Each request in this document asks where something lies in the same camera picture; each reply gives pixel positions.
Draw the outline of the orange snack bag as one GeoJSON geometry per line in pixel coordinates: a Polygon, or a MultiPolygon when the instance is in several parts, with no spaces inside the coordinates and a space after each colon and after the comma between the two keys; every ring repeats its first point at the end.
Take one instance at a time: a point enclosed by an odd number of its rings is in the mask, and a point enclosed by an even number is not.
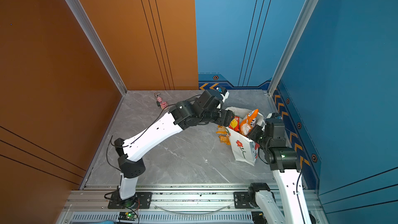
{"type": "Polygon", "coordinates": [[[256,126],[258,113],[258,109],[253,110],[249,112],[246,117],[241,121],[239,125],[239,132],[241,135],[247,136],[249,132],[256,126]]]}

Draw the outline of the white floral paper bag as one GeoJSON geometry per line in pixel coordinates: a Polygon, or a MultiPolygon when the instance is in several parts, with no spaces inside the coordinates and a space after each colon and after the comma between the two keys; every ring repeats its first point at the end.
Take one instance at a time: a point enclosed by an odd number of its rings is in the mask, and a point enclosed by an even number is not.
{"type": "MultiPolygon", "coordinates": [[[[241,118],[241,121],[246,117],[249,112],[252,111],[237,107],[228,107],[227,110],[233,111],[235,116],[241,118]]],[[[264,126],[264,116],[261,113],[258,113],[256,125],[264,126]]],[[[228,131],[228,137],[231,142],[231,147],[235,160],[239,162],[245,162],[251,166],[254,166],[259,155],[260,145],[250,140],[248,136],[243,136],[240,133],[229,129],[229,126],[226,128],[228,131]]]]}

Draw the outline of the red yellow snack packet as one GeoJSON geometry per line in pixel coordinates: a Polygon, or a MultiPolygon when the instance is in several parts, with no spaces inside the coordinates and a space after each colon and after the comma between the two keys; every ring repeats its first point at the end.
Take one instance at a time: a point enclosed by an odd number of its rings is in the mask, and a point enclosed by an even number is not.
{"type": "Polygon", "coordinates": [[[235,116],[229,124],[229,129],[239,133],[240,132],[240,121],[241,121],[241,118],[238,116],[235,116]]]}

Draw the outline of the small orange snack packet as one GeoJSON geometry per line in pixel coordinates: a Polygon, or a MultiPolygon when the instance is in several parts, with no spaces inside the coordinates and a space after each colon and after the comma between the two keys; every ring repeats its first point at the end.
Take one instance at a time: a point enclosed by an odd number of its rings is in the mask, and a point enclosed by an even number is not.
{"type": "Polygon", "coordinates": [[[216,133],[224,136],[228,135],[227,128],[221,125],[218,126],[216,133]]]}

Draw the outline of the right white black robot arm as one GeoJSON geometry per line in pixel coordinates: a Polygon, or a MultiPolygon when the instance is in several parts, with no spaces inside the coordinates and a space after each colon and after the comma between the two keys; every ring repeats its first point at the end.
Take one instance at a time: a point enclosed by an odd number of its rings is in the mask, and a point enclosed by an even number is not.
{"type": "Polygon", "coordinates": [[[264,126],[256,126],[248,137],[260,145],[266,164],[277,182],[282,208],[266,183],[252,183],[248,188],[249,203],[259,208],[267,224],[313,224],[302,183],[302,169],[297,152],[288,146],[285,124],[278,113],[269,114],[264,126]]]}

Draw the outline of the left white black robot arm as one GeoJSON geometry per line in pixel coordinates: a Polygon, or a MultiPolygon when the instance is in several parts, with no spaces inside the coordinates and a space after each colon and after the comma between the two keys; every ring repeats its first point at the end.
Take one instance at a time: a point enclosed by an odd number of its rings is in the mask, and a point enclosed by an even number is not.
{"type": "Polygon", "coordinates": [[[171,136],[197,125],[214,123],[228,127],[235,117],[231,110],[223,109],[229,97],[224,87],[205,90],[201,95],[169,106],[144,131],[127,140],[117,139],[114,147],[119,155],[121,182],[117,193],[122,201],[135,200],[138,177],[145,171],[143,156],[171,136]]]}

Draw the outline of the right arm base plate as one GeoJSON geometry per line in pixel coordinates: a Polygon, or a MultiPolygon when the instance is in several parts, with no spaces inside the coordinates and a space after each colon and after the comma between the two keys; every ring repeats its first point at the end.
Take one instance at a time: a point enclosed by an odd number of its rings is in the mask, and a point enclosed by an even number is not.
{"type": "Polygon", "coordinates": [[[236,209],[258,208],[253,202],[251,202],[248,192],[234,192],[233,199],[236,209]]]}

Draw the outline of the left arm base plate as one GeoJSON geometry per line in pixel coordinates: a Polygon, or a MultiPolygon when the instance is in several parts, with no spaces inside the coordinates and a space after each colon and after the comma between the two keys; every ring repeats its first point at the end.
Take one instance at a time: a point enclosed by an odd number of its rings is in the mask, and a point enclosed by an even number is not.
{"type": "Polygon", "coordinates": [[[133,197],[122,200],[119,196],[119,192],[113,191],[105,194],[104,198],[108,200],[109,209],[149,209],[152,200],[152,192],[137,192],[133,197]]]}

